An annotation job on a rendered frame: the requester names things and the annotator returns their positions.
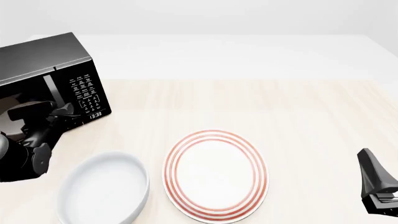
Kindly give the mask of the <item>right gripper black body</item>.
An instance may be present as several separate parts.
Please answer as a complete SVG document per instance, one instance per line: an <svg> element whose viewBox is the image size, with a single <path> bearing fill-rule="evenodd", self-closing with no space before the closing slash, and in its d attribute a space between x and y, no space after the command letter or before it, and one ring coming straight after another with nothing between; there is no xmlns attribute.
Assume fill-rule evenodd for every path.
<svg viewBox="0 0 398 224"><path fill-rule="evenodd" d="M372 194L361 190L362 203L369 214L398 214L398 188L386 188Z"/></svg>

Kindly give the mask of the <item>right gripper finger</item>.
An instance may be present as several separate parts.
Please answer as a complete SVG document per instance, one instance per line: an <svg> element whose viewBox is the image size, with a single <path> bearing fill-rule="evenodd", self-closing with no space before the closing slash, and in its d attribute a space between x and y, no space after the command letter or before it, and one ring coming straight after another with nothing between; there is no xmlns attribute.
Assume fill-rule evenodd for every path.
<svg viewBox="0 0 398 224"><path fill-rule="evenodd" d="M393 194L398 192L398 180L383 168L376 156L364 148L357 154L361 169L361 195Z"/></svg>

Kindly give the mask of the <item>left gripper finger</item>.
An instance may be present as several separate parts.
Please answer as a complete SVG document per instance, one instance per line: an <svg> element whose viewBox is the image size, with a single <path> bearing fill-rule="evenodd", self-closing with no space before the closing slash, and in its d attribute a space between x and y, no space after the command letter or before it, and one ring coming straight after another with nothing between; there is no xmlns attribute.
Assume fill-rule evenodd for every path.
<svg viewBox="0 0 398 224"><path fill-rule="evenodd" d="M52 111L52 116L72 116L74 115L74 107L71 103Z"/></svg>

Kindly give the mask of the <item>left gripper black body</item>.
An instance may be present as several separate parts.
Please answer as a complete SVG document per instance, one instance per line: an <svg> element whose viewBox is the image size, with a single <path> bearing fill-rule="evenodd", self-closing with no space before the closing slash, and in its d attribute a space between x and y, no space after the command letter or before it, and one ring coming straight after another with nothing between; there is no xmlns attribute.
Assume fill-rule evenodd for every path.
<svg viewBox="0 0 398 224"><path fill-rule="evenodd" d="M81 116L74 114L50 114L47 117L47 120L49 121L49 124L46 132L50 133L64 133L83 125Z"/></svg>

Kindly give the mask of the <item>black microwave door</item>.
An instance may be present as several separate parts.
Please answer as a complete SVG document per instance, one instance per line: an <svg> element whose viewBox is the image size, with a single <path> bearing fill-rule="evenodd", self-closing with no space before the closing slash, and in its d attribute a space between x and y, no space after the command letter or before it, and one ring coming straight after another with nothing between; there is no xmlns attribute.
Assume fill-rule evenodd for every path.
<svg viewBox="0 0 398 224"><path fill-rule="evenodd" d="M76 114L70 83L72 75L72 72L65 69L52 70L43 75L0 85L0 126L4 126L3 132L7 134L20 132L23 120L11 122L6 114L7 110L19 104L53 101L58 108L61 108L71 103Z"/></svg>

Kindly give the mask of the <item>black microwave oven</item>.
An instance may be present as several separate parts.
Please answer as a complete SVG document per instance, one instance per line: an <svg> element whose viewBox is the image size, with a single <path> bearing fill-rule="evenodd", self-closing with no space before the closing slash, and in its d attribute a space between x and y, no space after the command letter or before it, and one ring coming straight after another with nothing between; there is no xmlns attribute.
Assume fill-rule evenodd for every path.
<svg viewBox="0 0 398 224"><path fill-rule="evenodd" d="M83 124L111 113L95 63L73 33L0 48L0 85L65 69L72 72L72 98Z"/></svg>

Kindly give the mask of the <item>white round bowl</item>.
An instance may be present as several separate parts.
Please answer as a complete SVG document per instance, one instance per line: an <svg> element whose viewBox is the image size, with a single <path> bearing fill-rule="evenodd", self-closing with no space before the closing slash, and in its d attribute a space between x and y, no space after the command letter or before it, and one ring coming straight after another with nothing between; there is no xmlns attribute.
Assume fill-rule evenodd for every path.
<svg viewBox="0 0 398 224"><path fill-rule="evenodd" d="M57 198L61 224L132 224L149 197L150 178L132 154L89 158L64 180Z"/></svg>

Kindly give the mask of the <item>white plate with red rings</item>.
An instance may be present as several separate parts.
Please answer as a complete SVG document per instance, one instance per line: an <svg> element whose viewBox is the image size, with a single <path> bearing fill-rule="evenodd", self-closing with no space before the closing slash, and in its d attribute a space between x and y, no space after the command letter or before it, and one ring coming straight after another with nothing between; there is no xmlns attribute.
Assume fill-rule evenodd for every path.
<svg viewBox="0 0 398 224"><path fill-rule="evenodd" d="M237 134L214 129L179 140L165 157L162 181L177 209L208 224L247 218L262 205L270 185L260 151Z"/></svg>

